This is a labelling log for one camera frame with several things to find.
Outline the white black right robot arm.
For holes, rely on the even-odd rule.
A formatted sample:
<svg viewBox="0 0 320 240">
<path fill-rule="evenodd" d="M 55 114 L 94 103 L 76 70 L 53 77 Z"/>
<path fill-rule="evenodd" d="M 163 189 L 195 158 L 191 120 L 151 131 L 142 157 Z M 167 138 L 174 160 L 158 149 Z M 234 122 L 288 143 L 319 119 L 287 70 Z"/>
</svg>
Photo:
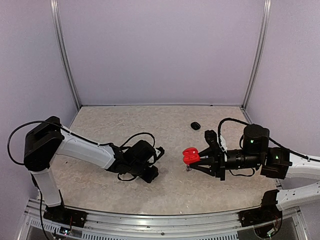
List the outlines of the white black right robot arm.
<svg viewBox="0 0 320 240">
<path fill-rule="evenodd" d="M 320 179 L 320 158 L 290 150 L 279 143 L 269 147 L 270 131 L 257 124 L 248 124 L 241 136 L 242 147 L 228 150 L 221 133 L 204 133 L 208 148 L 198 151 L 194 147 L 183 151 L 183 162 L 188 169 L 226 179 L 226 171 L 252 169 L 271 179 Z"/>
</svg>

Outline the red round case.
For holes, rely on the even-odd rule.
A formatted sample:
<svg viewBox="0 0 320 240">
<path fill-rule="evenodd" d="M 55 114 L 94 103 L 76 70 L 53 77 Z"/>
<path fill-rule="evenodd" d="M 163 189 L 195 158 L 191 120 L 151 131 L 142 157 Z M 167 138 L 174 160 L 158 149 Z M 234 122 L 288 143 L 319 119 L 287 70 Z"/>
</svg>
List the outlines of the red round case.
<svg viewBox="0 0 320 240">
<path fill-rule="evenodd" d="M 189 147 L 182 152 L 183 162 L 190 165 L 200 161 L 199 152 L 195 147 Z"/>
</svg>

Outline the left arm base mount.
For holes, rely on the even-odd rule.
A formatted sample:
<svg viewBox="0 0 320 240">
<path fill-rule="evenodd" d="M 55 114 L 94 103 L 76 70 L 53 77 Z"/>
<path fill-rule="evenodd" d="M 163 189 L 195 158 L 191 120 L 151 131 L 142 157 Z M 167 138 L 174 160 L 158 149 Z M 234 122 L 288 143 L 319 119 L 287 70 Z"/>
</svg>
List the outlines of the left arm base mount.
<svg viewBox="0 0 320 240">
<path fill-rule="evenodd" d="M 82 210 L 67 208 L 64 205 L 46 207 L 43 218 L 52 222 L 83 228 L 88 213 Z"/>
</svg>

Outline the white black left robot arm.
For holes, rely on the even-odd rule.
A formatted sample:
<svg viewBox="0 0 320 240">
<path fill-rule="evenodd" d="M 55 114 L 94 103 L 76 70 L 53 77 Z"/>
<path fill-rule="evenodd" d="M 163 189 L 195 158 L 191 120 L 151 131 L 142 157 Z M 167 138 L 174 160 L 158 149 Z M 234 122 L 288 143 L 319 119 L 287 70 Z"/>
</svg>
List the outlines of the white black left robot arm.
<svg viewBox="0 0 320 240">
<path fill-rule="evenodd" d="M 61 223 L 70 218 L 70 211 L 62 205 L 63 198 L 51 170 L 56 155 L 94 164 L 119 176 L 129 174 L 146 183 L 151 183 L 159 175 L 155 163 L 165 153 L 162 147 L 155 147 L 145 140 L 132 146 L 94 142 L 64 128 L 56 116 L 37 124 L 26 134 L 23 163 L 50 208 L 50 214 Z"/>
</svg>

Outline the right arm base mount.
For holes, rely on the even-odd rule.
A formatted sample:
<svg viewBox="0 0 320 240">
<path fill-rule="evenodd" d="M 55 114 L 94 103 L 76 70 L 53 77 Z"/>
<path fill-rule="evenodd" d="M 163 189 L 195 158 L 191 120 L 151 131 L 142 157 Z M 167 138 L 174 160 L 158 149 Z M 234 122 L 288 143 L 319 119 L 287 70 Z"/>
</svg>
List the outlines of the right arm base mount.
<svg viewBox="0 0 320 240">
<path fill-rule="evenodd" d="M 281 229 L 283 212 L 277 208 L 278 189 L 266 191 L 260 206 L 238 213 L 241 227 L 253 227 L 257 237 L 271 240 Z"/>
</svg>

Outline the black earbud charging case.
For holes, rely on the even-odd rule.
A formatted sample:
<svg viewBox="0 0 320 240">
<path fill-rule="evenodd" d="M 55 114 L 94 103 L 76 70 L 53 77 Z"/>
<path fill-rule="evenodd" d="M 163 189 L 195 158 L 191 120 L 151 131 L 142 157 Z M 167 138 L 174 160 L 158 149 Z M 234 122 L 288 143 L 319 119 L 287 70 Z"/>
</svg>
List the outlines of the black earbud charging case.
<svg viewBox="0 0 320 240">
<path fill-rule="evenodd" d="M 197 131 L 197 130 L 199 130 L 199 129 L 201 128 L 201 125 L 200 125 L 198 122 L 194 121 L 194 122 L 192 122 L 192 123 L 190 124 L 190 127 L 191 127 L 193 130 Z"/>
</svg>

